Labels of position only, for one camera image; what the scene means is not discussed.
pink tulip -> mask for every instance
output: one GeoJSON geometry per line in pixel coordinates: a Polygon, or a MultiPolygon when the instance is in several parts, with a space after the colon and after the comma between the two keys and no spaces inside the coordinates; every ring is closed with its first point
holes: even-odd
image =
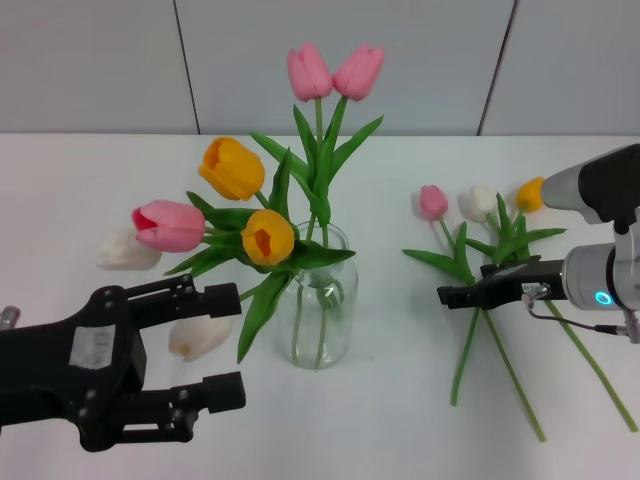
{"type": "Polygon", "coordinates": [[[333,76],[333,86],[342,95],[359,102],[366,98],[378,78],[384,62],[384,48],[360,45],[333,76]]]}
{"type": "Polygon", "coordinates": [[[136,239],[163,252],[193,250],[204,235],[204,215],[184,203],[155,200],[136,208],[131,217],[138,230],[136,239]]]}
{"type": "Polygon", "coordinates": [[[420,189],[420,208],[432,222],[439,220],[449,208],[449,202],[442,190],[435,185],[425,185],[420,189]]]}
{"type": "Polygon", "coordinates": [[[291,88],[298,100],[306,102],[312,98],[326,97],[333,90],[329,68],[312,43],[305,42],[300,52],[293,49],[289,51],[287,69],[291,88]]]}

white wall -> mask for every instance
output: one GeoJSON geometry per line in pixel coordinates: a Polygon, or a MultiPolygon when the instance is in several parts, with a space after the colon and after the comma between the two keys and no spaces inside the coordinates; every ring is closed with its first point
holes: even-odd
{"type": "Polygon", "coordinates": [[[176,3],[203,133],[294,133],[286,55],[309,40],[331,70],[361,42],[386,47],[378,83],[349,107],[346,131],[384,113],[381,133],[473,135],[513,0],[176,3]]]}
{"type": "Polygon", "coordinates": [[[2,0],[0,132],[197,133],[171,0],[2,0]]]}
{"type": "Polygon", "coordinates": [[[484,135],[640,132],[640,2],[520,0],[484,135]]]}

white table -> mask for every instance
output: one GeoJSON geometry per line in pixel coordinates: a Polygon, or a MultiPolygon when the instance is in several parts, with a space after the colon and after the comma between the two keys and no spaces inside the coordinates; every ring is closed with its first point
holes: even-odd
{"type": "MultiPolygon", "coordinates": [[[[250,139],[241,140],[260,152],[250,139]]],[[[296,138],[279,140],[301,153],[296,138]]],[[[196,173],[210,141],[206,136],[0,136],[0,304],[21,307],[22,326],[46,323],[76,312],[103,285],[159,278],[182,257],[165,255],[148,272],[106,272],[94,266],[96,247],[107,232],[128,224],[135,206],[156,198],[186,200],[183,192],[192,189],[225,205],[196,173]]],[[[400,252],[442,248],[430,224],[412,211],[412,195],[422,184],[438,184],[449,195],[447,220],[454,227],[460,220],[456,196],[472,183],[508,193],[530,177],[548,176],[637,141],[369,140],[331,191],[333,221],[358,252],[360,273],[353,343],[341,363],[319,373],[294,368],[276,353],[267,327],[239,367],[246,408],[203,414],[191,443],[116,446],[88,454],[75,427],[65,421],[5,427],[0,478],[637,478],[640,435],[627,430],[560,326],[532,320],[521,305],[505,306],[495,318],[548,442],[536,440],[483,322],[459,405],[449,406],[471,312],[443,309],[435,288],[449,279],[400,252]]],[[[272,174],[275,161],[261,155],[272,174]]],[[[294,182],[290,198],[293,218],[306,220],[308,207],[294,182]]],[[[533,248],[546,258],[562,258],[575,244],[612,238],[609,226],[588,227],[571,212],[545,210],[529,223],[570,228],[533,248]]],[[[470,234],[481,240],[488,236],[477,224],[470,234]]],[[[479,265],[480,256],[471,258],[479,265]]],[[[244,290],[258,278],[229,262],[197,283],[235,281],[244,290]]],[[[568,304],[561,310],[586,322],[621,321],[615,314],[597,317],[568,304]]],[[[145,387],[167,388],[234,371],[241,321],[222,347],[192,364],[167,351],[169,325],[145,331],[145,387]]],[[[578,335],[640,422],[640,349],[622,338],[578,335]]]]}

clear glass vase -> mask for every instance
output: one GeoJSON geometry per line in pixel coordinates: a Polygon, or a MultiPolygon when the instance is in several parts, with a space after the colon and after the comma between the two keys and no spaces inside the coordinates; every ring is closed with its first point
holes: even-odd
{"type": "MultiPolygon", "coordinates": [[[[298,225],[307,238],[309,222],[298,225]]],[[[330,248],[348,249],[344,232],[328,226],[330,248]]],[[[316,225],[311,236],[322,244],[316,225]]],[[[294,365],[310,370],[327,368],[349,349],[358,272],[352,259],[328,267],[303,270],[282,293],[274,315],[278,348],[294,365]]]]}

flower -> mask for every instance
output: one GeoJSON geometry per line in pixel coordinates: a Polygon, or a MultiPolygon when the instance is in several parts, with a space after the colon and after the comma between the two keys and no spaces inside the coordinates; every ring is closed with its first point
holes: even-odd
{"type": "Polygon", "coordinates": [[[98,247],[100,262],[105,270],[149,270],[156,266],[162,252],[138,242],[135,228],[111,233],[98,247]]]}
{"type": "Polygon", "coordinates": [[[215,139],[198,173],[227,200],[249,200],[264,183],[260,157],[230,137],[215,139]]]}
{"type": "Polygon", "coordinates": [[[364,43],[347,58],[333,75],[333,86],[342,95],[359,102],[366,98],[384,62],[384,48],[364,43]]]}
{"type": "Polygon", "coordinates": [[[470,220],[478,223],[487,221],[487,215],[498,208],[497,192],[482,185],[474,185],[469,190],[466,213],[470,220]]]}
{"type": "Polygon", "coordinates": [[[289,50],[287,69],[293,93],[302,102],[326,97],[333,90],[329,68],[312,43],[305,42],[300,52],[289,50]]]}
{"type": "Polygon", "coordinates": [[[192,362],[219,347],[231,333],[231,318],[201,317],[178,320],[169,333],[169,351],[192,362]]]}
{"type": "Polygon", "coordinates": [[[204,235],[204,215],[194,206],[154,200],[131,214],[137,240],[163,252],[188,252],[204,235]]]}
{"type": "Polygon", "coordinates": [[[242,231],[242,245],[256,265],[277,265],[293,251],[295,236],[289,222],[273,210],[258,210],[242,231]]]}
{"type": "Polygon", "coordinates": [[[447,212],[449,202],[438,187],[425,185],[420,189],[420,208],[425,217],[435,222],[447,212]]]}
{"type": "Polygon", "coordinates": [[[535,212],[544,206],[542,202],[543,177],[536,177],[525,183],[516,194],[516,206],[525,212],[535,212]]]}

